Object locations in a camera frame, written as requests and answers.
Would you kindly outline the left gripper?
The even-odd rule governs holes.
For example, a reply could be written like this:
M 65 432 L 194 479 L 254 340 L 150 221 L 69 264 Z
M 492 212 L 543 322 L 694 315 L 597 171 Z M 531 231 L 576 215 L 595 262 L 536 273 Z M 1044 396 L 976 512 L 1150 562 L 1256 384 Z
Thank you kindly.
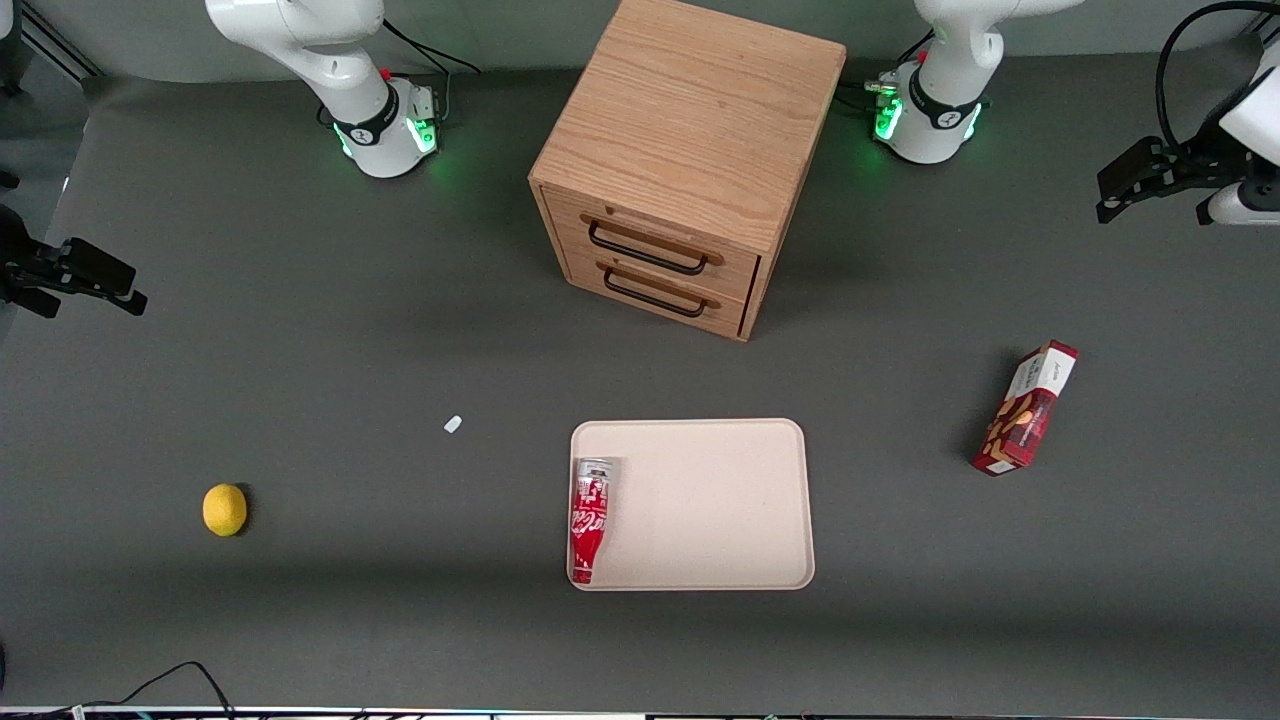
M 1256 190 L 1252 151 L 1225 129 L 1201 129 L 1185 141 L 1162 132 L 1162 140 L 1137 140 L 1097 173 L 1096 217 L 1100 224 L 1108 224 L 1130 205 L 1158 195 L 1222 190 L 1235 183 L 1249 192 Z M 1216 222 L 1217 199 L 1213 193 L 1196 206 L 1199 225 Z

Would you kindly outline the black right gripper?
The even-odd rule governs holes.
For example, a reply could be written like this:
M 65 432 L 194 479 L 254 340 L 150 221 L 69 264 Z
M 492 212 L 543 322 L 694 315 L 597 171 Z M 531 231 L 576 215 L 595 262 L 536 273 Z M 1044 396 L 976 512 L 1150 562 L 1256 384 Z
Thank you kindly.
M 58 316 L 61 300 L 52 292 L 102 299 L 132 316 L 142 316 L 148 299 L 134 288 L 137 270 L 82 238 L 63 246 L 33 238 L 20 215 L 1 205 L 1 301 L 37 316 Z

